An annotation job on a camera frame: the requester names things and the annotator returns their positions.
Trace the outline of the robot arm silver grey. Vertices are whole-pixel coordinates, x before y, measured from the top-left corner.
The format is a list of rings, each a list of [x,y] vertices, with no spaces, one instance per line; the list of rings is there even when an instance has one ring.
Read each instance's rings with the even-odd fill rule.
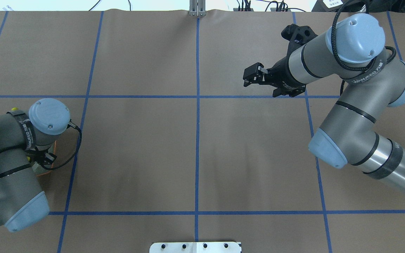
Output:
[[[317,35],[309,26],[283,29],[286,56],[266,69],[255,63],[243,73],[244,86],[271,85],[272,96],[294,97],[312,82],[336,74],[347,83],[315,131],[308,149],[335,168],[356,166],[370,178],[405,194],[405,149],[373,131],[387,107],[405,103],[405,62],[385,47],[378,20],[356,13]]]
[[[19,232],[50,212],[45,192],[32,166],[45,171],[56,156],[50,147],[74,127],[69,108],[57,99],[40,99],[27,112],[0,115],[0,226]]]

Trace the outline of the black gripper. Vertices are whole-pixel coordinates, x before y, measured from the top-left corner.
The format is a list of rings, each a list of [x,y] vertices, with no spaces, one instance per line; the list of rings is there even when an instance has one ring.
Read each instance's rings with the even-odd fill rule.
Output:
[[[252,84],[271,85],[275,87],[272,96],[296,97],[305,93],[306,84],[297,81],[289,70],[288,58],[279,60],[273,67],[266,69],[262,63],[254,63],[244,69],[243,86]]]

